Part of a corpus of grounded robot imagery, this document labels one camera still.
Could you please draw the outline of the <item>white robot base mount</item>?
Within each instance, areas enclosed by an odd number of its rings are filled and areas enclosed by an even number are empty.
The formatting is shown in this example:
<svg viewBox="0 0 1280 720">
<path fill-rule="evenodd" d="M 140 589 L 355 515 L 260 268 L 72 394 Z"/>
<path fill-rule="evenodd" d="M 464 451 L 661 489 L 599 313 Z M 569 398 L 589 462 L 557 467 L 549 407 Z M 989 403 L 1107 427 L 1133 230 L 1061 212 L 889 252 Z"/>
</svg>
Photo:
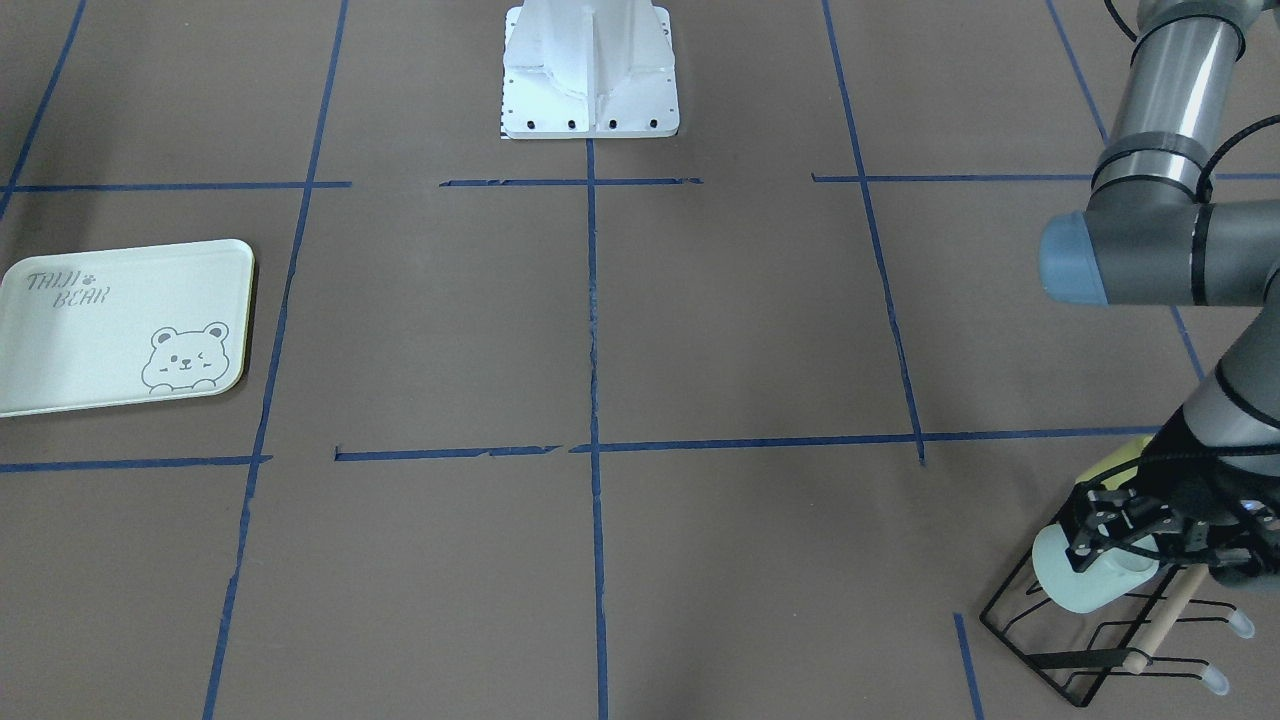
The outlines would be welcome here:
<svg viewBox="0 0 1280 720">
<path fill-rule="evenodd" d="M 525 1 L 504 17 L 500 135 L 511 140 L 678 133 L 669 12 L 652 1 Z"/>
</svg>

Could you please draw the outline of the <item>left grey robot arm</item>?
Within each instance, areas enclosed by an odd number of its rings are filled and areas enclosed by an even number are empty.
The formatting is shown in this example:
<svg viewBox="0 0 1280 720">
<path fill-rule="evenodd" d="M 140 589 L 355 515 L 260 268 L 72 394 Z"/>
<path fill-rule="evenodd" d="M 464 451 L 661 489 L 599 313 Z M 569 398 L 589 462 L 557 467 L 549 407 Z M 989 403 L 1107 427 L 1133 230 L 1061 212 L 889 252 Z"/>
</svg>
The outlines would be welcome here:
<svg viewBox="0 0 1280 720">
<path fill-rule="evenodd" d="M 1257 318 L 1133 459 L 1079 484 L 1055 516 L 1062 565 L 1105 552 L 1202 565 L 1221 585 L 1277 589 L 1277 202 L 1221 202 L 1213 173 L 1248 28 L 1275 1 L 1143 1 L 1112 137 L 1085 210 L 1039 242 L 1066 304 L 1257 307 Z"/>
</svg>

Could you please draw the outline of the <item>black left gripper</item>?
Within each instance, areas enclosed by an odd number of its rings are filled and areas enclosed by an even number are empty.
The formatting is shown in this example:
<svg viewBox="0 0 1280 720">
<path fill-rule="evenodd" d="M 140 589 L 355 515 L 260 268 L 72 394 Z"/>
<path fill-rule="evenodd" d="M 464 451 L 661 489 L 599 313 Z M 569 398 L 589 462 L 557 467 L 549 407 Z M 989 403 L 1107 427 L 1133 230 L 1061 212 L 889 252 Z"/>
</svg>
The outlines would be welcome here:
<svg viewBox="0 0 1280 720">
<path fill-rule="evenodd" d="M 1220 584 L 1277 589 L 1277 445 L 1206 445 L 1183 415 L 1171 416 L 1144 447 L 1129 487 L 1075 484 L 1075 521 L 1066 523 L 1066 564 L 1087 574 L 1103 562 L 1126 571 L 1180 566 L 1194 559 Z M 1167 509 L 1162 533 L 1139 515 L 1140 500 Z"/>
</svg>

